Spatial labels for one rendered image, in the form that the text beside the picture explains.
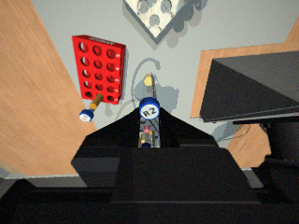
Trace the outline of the grey test tube rack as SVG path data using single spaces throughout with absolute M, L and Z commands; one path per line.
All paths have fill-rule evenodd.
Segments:
M 144 126 L 145 125 L 149 125 L 149 130 L 155 132 L 155 145 L 156 145 L 156 141 L 160 140 L 159 123 L 157 122 L 156 119 L 143 119 L 140 116 L 140 133 L 139 133 L 140 140 L 141 140 L 141 134 L 144 133 Z

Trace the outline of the red test tube rack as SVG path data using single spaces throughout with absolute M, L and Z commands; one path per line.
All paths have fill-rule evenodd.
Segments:
M 101 93 L 101 102 L 117 105 L 122 92 L 125 45 L 89 35 L 73 35 L 72 41 L 81 98 L 93 100 Z

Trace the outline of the white test tube rack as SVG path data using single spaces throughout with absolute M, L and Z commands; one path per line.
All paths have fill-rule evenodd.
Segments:
M 156 37 L 188 0 L 125 1 Z

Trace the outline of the grey bench mat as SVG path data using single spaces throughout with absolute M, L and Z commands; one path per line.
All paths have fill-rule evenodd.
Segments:
M 284 43 L 299 0 L 188 0 L 155 37 L 125 0 L 31 0 L 79 96 L 73 35 L 125 45 L 121 98 L 94 111 L 97 131 L 139 107 L 153 74 L 160 107 L 227 148 L 239 126 L 190 118 L 201 50 Z

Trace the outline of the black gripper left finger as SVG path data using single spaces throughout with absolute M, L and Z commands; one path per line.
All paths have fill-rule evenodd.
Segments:
M 127 116 L 85 137 L 80 147 L 84 146 L 118 146 L 138 147 L 140 133 L 139 107 Z M 131 136 L 131 138 L 130 138 Z M 130 141 L 130 142 L 129 142 Z M 129 142 L 129 146 L 128 146 Z

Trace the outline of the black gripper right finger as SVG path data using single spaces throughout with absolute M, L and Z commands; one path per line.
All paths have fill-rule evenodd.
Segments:
M 159 134 L 161 147 L 219 147 L 212 135 L 172 116 L 162 107 L 159 114 Z

